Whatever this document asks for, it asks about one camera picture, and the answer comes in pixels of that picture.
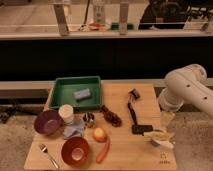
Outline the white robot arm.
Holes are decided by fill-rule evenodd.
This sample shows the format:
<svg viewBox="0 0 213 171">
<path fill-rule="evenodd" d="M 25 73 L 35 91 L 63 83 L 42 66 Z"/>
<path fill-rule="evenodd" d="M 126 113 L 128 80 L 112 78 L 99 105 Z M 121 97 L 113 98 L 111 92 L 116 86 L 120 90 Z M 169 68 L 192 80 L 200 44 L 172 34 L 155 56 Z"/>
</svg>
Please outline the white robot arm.
<svg viewBox="0 0 213 171">
<path fill-rule="evenodd" d="M 187 65 L 166 74 L 165 88 L 158 96 L 162 127 L 169 125 L 184 102 L 191 103 L 213 118 L 213 90 L 203 84 L 206 79 L 207 72 L 199 64 Z"/>
</svg>

